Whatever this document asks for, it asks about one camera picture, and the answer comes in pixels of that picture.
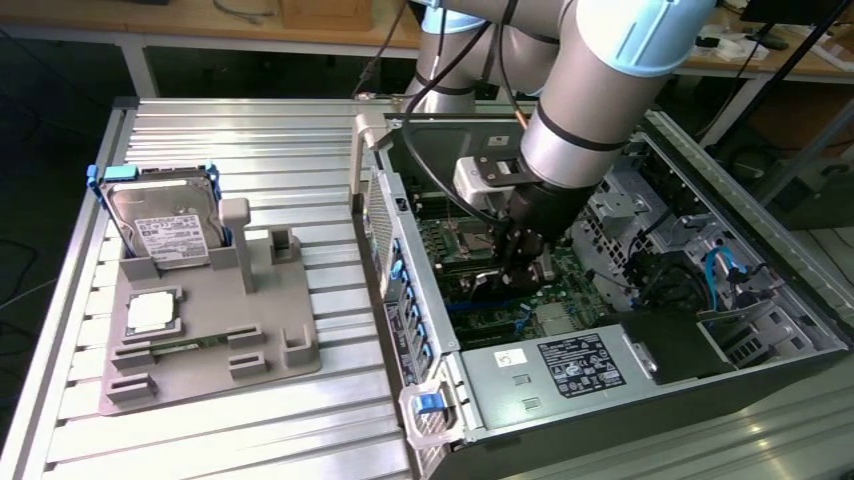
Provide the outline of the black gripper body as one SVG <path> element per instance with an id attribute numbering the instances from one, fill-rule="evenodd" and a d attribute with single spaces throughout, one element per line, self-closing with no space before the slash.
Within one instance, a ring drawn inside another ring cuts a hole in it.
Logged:
<path id="1" fill-rule="evenodd" d="M 587 205 L 596 186 L 564 189 L 547 182 L 518 185 L 512 191 L 507 214 L 507 236 L 530 230 L 547 244 L 554 244 Z"/>

